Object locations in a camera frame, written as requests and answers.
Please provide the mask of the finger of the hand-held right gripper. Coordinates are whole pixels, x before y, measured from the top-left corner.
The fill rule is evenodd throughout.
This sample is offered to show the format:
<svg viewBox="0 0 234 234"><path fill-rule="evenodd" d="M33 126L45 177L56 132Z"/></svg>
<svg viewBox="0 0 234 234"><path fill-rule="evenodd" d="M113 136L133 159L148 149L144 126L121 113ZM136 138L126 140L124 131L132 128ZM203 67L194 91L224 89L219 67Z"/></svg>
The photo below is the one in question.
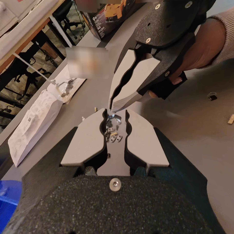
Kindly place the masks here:
<svg viewBox="0 0 234 234"><path fill-rule="evenodd" d="M121 87L121 81L123 76L133 67L136 61L135 51L132 49L128 49L123 60L119 64L117 70L114 73L111 88L110 88L110 96L109 96L109 109L112 110L112 104L114 98L117 96L116 91L118 87Z"/></svg>
<svg viewBox="0 0 234 234"><path fill-rule="evenodd" d="M137 89L157 67L160 60L149 58L140 61L133 70L130 80L121 88L120 93L113 99L111 111L118 112L142 98Z"/></svg>

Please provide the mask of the black toy car box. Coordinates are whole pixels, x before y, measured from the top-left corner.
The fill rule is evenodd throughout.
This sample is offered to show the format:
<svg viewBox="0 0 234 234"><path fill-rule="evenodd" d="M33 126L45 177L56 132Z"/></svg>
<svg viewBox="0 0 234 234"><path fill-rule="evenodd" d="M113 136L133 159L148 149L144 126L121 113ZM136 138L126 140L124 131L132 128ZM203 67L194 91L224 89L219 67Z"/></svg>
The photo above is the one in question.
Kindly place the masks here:
<svg viewBox="0 0 234 234"><path fill-rule="evenodd" d="M103 40L138 10L135 0L121 0L120 4L101 4L96 13L80 12L91 33Z"/></svg>

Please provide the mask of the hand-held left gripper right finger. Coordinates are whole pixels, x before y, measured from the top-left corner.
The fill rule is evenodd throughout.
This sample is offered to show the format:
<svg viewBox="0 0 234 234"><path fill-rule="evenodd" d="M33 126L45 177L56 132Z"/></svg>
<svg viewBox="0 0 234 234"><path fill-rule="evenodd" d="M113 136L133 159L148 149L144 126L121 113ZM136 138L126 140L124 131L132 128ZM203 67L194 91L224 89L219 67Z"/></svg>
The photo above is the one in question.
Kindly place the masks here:
<svg viewBox="0 0 234 234"><path fill-rule="evenodd" d="M168 167L169 162L153 125L136 112L125 112L126 139L124 160L131 170L143 167Z"/></svg>

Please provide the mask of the black office chair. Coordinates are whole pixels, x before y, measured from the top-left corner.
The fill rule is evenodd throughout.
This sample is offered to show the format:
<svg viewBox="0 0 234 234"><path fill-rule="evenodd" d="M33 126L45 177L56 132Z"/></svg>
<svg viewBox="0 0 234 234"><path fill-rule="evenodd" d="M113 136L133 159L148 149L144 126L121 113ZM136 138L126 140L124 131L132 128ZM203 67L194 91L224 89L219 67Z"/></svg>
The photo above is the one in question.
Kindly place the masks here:
<svg viewBox="0 0 234 234"><path fill-rule="evenodd" d="M26 52L20 52L19 56L32 66L36 62L34 56L37 52L38 49L28 49ZM14 60L11 62L8 68L0 75L0 92L2 92L3 89L5 89L16 94L16 99L18 101L21 101L23 98L29 100L29 98L31 98L33 94L28 93L28 89L31 84L35 86L36 90L39 89L39 86L37 85L37 78L40 77L40 75L35 71L29 72L28 67L29 66L22 62L20 59L14 58ZM52 74L51 72L43 69L42 67L39 68L38 71L47 77L49 77ZM23 75L26 76L26 84L23 90L21 90L20 92L16 92L6 87L12 80L14 80L14 82L19 83L20 78Z"/></svg>
<svg viewBox="0 0 234 234"><path fill-rule="evenodd" d="M69 11L71 7L74 5L73 3L74 2L72 0L65 0L52 15L59 23L63 31L65 32L66 36L67 37L69 36L69 34L67 34L67 30L69 30L73 38L77 40L78 39L77 36L80 35L75 34L76 30L72 30L71 27L75 26L77 28L79 25L81 26L82 29L84 29L84 27L82 22L71 22L68 19Z"/></svg>

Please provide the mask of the clear bag of small parts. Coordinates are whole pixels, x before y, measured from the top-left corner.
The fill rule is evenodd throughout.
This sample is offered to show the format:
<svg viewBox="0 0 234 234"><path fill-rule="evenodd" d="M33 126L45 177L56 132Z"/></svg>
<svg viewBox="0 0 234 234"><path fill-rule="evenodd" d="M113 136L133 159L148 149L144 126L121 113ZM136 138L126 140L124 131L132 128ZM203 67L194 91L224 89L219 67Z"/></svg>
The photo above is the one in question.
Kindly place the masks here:
<svg viewBox="0 0 234 234"><path fill-rule="evenodd" d="M78 89L85 81L86 79L82 78L71 78L67 82L63 82L57 86L53 91L51 91L51 94L54 95L54 97L63 104L68 104L73 95L76 93L76 91L78 91Z"/></svg>

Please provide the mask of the person's right forearm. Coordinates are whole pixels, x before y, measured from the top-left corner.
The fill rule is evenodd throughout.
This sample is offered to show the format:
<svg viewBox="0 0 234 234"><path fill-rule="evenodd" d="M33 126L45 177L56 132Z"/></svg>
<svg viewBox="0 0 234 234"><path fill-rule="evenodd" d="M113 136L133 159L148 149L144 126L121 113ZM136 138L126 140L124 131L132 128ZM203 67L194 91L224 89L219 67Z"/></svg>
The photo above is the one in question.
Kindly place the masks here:
<svg viewBox="0 0 234 234"><path fill-rule="evenodd" d="M212 59L209 66L234 58L234 7L212 15L208 19L221 22L225 28L226 39L222 50Z"/></svg>

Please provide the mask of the white printed paper bag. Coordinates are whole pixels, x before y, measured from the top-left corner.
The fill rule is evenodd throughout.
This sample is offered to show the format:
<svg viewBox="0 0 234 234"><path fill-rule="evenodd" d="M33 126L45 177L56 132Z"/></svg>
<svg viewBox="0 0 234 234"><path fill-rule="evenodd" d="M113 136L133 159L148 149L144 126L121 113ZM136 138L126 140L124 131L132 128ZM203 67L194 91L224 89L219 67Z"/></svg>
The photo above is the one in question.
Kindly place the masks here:
<svg viewBox="0 0 234 234"><path fill-rule="evenodd" d="M62 104L63 102L50 92L43 90L30 109L27 110L8 140L10 155L15 167L19 166L50 127Z"/></svg>

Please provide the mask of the person's right hand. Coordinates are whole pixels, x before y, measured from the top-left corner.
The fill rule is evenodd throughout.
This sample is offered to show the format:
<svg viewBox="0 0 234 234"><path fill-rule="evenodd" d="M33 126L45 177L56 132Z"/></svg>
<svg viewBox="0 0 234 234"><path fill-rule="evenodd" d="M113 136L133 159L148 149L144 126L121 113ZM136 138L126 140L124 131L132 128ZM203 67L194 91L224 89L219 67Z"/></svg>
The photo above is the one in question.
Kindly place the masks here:
<svg viewBox="0 0 234 234"><path fill-rule="evenodd" d="M216 19L208 19L195 36L195 43L183 57L181 66L169 77L173 85L182 81L182 71L208 66L224 47L226 32L224 25Z"/></svg>

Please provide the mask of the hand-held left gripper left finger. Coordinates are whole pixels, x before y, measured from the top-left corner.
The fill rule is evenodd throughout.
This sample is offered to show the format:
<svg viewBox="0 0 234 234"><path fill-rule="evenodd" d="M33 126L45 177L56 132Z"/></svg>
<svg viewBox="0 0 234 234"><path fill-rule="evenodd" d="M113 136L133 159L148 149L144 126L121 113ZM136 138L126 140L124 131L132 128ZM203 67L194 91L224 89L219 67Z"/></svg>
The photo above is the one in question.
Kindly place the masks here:
<svg viewBox="0 0 234 234"><path fill-rule="evenodd" d="M98 170L107 161L107 109L102 108L83 120L64 154L61 166L92 166Z"/></svg>

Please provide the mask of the grey desk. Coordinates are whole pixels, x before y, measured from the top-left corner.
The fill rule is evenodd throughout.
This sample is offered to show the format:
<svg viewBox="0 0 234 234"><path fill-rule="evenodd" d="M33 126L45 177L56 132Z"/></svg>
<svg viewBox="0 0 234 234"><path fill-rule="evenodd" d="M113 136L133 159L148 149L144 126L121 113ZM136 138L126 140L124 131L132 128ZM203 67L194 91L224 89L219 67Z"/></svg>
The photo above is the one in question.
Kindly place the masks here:
<svg viewBox="0 0 234 234"><path fill-rule="evenodd" d="M234 233L234 61L186 72L188 80L169 100L136 102L129 108L146 118L182 152L208 179L208 196L220 224ZM62 106L57 118L19 167L10 162L0 169L3 180L21 180L82 117L108 108L113 75L107 80L86 80Z"/></svg>

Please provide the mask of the blue plastic bin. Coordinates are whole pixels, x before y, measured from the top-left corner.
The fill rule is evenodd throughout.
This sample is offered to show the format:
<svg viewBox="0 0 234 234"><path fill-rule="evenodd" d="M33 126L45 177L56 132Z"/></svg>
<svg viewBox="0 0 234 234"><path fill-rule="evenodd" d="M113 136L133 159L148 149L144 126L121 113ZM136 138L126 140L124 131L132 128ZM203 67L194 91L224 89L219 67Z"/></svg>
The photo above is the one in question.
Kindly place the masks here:
<svg viewBox="0 0 234 234"><path fill-rule="evenodd" d="M3 232L18 206L22 194L22 182L0 181L0 233Z"/></svg>

